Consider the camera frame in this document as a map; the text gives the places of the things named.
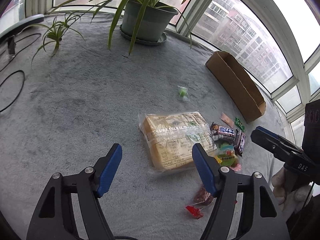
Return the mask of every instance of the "plant pot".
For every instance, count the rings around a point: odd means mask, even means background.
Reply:
[[[157,6],[164,6],[164,3],[157,3]],[[141,4],[129,0],[124,9],[124,17],[122,21],[122,31],[132,36],[133,29],[136,24],[137,16]],[[143,15],[143,19],[137,34],[137,38],[143,41],[157,42],[164,32],[165,28],[171,21],[172,17],[177,15],[178,11],[175,8],[153,8],[147,6]]]

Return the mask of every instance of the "pot saucer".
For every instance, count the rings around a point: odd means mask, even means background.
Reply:
[[[122,24],[120,25],[120,32],[121,35],[126,38],[127,40],[131,41],[131,36],[125,34],[122,29],[121,29]],[[147,46],[158,46],[162,43],[164,43],[167,40],[167,35],[165,35],[165,33],[162,33],[159,40],[157,42],[152,42],[152,41],[143,41],[143,40],[139,40],[136,39],[135,43],[139,43],[139,44],[143,44],[143,45],[147,45]]]

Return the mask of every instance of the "open cardboard box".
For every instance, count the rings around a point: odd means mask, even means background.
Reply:
[[[228,52],[216,51],[205,64],[236,103],[247,123],[263,116],[266,102],[238,61]]]

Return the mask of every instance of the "white glove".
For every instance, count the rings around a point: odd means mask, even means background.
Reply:
[[[273,194],[275,195],[278,205],[282,210],[284,219],[287,221],[293,212],[297,213],[301,210],[311,186],[306,185],[293,192],[286,192],[284,189],[285,183],[285,168],[282,167],[275,175],[272,176],[271,184],[273,185]]]

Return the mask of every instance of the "gray blanket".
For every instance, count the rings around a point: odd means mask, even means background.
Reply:
[[[244,123],[247,141],[241,173],[260,171],[267,181],[280,167],[273,156],[250,140],[258,125],[284,135],[276,107],[265,97],[267,109],[261,118],[246,124],[235,103],[204,63],[212,52],[202,45],[190,49],[183,37],[167,31],[159,47],[135,44],[128,55],[129,41],[117,27],[108,49],[108,28],[113,15],[91,15],[74,24],[84,38],[69,31],[54,57],[36,41],[0,73],[2,82],[22,69],[26,81],[18,100],[0,114],[0,209],[22,238],[50,176],[70,175],[93,165],[113,143],[121,144],[123,158],[110,190],[100,204],[113,234],[152,239],[199,239],[210,212],[196,220],[185,206],[190,204],[201,180],[195,169],[154,177],[138,114],[199,111],[208,123],[223,124],[224,112]],[[33,28],[20,37],[44,29]],[[35,37],[17,44],[19,51]],[[0,89],[0,108],[19,91],[16,74]],[[177,85],[188,87],[191,101],[178,100]],[[81,222],[74,201],[76,220]],[[235,235],[241,198],[236,204],[230,237]],[[86,238],[79,223],[80,236]]]

